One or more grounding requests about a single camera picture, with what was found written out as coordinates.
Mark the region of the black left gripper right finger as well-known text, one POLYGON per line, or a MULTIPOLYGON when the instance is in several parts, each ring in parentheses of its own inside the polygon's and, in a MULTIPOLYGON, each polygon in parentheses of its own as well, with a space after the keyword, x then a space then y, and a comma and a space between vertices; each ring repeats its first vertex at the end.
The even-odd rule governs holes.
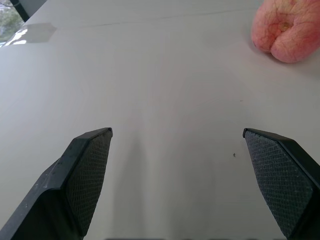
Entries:
POLYGON ((293 139, 245 128, 259 190, 287 240, 320 240, 320 165, 293 139))

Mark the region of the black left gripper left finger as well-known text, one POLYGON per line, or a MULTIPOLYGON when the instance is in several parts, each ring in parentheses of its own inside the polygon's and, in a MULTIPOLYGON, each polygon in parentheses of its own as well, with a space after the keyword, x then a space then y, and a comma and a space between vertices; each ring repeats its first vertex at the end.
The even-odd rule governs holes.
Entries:
POLYGON ((102 191, 112 137, 106 127, 74 138, 0 229, 0 240, 83 240, 102 191))

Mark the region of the pink peach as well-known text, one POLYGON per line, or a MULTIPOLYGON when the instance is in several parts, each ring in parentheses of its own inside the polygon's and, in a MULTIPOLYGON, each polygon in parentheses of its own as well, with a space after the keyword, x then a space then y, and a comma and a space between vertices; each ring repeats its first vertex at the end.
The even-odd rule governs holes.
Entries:
POLYGON ((264 0, 251 26, 254 46, 283 63, 320 48, 320 0, 264 0))

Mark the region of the dark window frame post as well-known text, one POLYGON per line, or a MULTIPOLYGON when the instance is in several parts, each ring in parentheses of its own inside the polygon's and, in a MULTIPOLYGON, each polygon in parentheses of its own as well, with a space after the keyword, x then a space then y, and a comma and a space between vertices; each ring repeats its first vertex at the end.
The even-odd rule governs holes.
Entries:
POLYGON ((12 6, 15 8, 15 10, 18 12, 20 17, 24 22, 28 21, 30 16, 26 12, 25 8, 23 7, 21 0, 9 0, 12 4, 12 6))

